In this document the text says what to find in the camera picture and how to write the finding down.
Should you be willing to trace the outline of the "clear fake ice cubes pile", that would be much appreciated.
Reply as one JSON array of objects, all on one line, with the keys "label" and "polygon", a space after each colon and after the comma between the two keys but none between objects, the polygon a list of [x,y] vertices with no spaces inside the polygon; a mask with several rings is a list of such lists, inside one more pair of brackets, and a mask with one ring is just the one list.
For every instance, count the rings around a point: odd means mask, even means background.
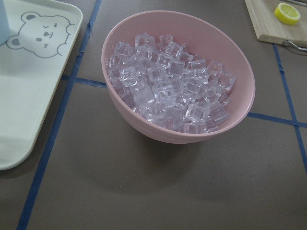
[{"label": "clear fake ice cubes pile", "polygon": [[226,107],[236,77],[222,63],[190,54],[171,35],[119,41],[106,61],[117,95],[136,114],[159,127],[200,134],[229,119]]}]

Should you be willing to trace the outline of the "light blue plastic cup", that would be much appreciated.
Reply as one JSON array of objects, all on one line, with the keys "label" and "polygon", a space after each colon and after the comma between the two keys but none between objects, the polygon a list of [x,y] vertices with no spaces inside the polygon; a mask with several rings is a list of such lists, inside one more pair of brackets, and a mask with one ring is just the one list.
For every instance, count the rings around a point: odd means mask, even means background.
[{"label": "light blue plastic cup", "polygon": [[0,0],[0,44],[4,44],[10,37],[10,28],[3,0]]}]

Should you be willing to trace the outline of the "lemon slice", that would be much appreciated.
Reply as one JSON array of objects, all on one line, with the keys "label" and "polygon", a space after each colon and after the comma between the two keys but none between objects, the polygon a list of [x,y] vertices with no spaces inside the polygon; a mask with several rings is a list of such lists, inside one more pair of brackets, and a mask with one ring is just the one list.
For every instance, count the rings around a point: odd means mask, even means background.
[{"label": "lemon slice", "polygon": [[294,25],[301,19],[300,12],[287,3],[279,3],[274,10],[274,15],[279,21],[287,25]]}]

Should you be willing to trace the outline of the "pink plastic bowl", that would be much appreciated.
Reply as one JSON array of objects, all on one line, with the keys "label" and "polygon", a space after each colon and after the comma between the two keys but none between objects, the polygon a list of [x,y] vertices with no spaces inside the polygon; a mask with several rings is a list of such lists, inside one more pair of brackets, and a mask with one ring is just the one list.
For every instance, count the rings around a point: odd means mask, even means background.
[{"label": "pink plastic bowl", "polygon": [[[133,112],[117,95],[107,76],[106,61],[118,41],[133,44],[135,36],[142,33],[151,36],[173,35],[180,44],[188,45],[191,53],[222,62],[226,71],[237,77],[230,94],[231,103],[226,107],[229,119],[219,130],[186,134],[154,125]],[[120,115],[140,133],[161,142],[188,144],[220,135],[238,125],[249,113],[255,97],[255,79],[251,66],[241,49],[223,31],[197,17],[176,11],[145,11],[119,22],[109,32],[101,53],[101,65],[109,95]]]}]

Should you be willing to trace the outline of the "cream bear tray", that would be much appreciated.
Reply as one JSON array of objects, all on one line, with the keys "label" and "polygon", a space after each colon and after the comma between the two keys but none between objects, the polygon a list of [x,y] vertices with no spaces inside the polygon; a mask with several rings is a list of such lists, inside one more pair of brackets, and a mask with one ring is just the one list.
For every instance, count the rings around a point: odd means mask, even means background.
[{"label": "cream bear tray", "polygon": [[0,168],[31,154],[83,20],[55,0],[6,0],[10,37],[0,47]]}]

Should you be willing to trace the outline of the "wooden cutting board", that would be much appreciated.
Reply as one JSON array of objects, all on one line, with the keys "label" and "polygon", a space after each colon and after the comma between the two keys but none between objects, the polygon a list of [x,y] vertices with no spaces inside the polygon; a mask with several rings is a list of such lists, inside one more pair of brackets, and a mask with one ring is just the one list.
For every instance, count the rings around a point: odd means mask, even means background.
[{"label": "wooden cutting board", "polygon": [[[274,11],[280,3],[295,7],[301,15],[294,25],[278,20]],[[307,3],[294,0],[245,0],[256,37],[259,41],[282,45],[289,40],[297,46],[307,46]]]}]

